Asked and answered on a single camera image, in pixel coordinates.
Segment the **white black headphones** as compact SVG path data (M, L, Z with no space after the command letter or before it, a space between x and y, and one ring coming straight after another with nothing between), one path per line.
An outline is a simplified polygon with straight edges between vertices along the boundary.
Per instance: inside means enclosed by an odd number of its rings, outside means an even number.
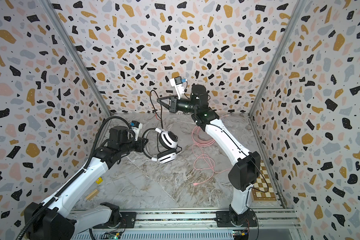
M178 145L178 137L171 131L166 131L160 128L149 128L144 131L143 138L148 136L150 131L155 131L159 134L158 140L159 143L166 150L158 153L155 157L150 155L148 151L145 150L146 147L143 147L144 155L153 162L158 162L160 164L169 163L176 159L177 154L182 151L182 148Z

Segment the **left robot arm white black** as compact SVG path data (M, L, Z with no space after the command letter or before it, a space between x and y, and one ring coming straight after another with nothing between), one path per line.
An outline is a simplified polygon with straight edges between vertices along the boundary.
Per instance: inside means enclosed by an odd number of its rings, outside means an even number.
M107 202L78 214L71 211L89 187L113 165L131 152L141 152L148 142L139 137L142 124L132 121L129 127L115 126L110 129L106 146L95 150L94 156L52 196L40 204L31 203L25 211L26 225L17 236L18 240L69 240L95 226L113 228L124 226L119 206Z

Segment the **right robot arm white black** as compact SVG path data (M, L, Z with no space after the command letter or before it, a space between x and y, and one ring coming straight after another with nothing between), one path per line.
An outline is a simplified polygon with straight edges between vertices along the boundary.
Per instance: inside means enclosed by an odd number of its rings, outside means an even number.
M228 173L234 187L233 200L229 207L229 222L242 226L250 213L250 193L260 175L261 157L250 152L228 131L219 115L209 107L209 94L202 85L192 86L189 99L182 95L158 98L157 102L171 113L181 111L191 114L198 127L211 136L222 148L233 167Z

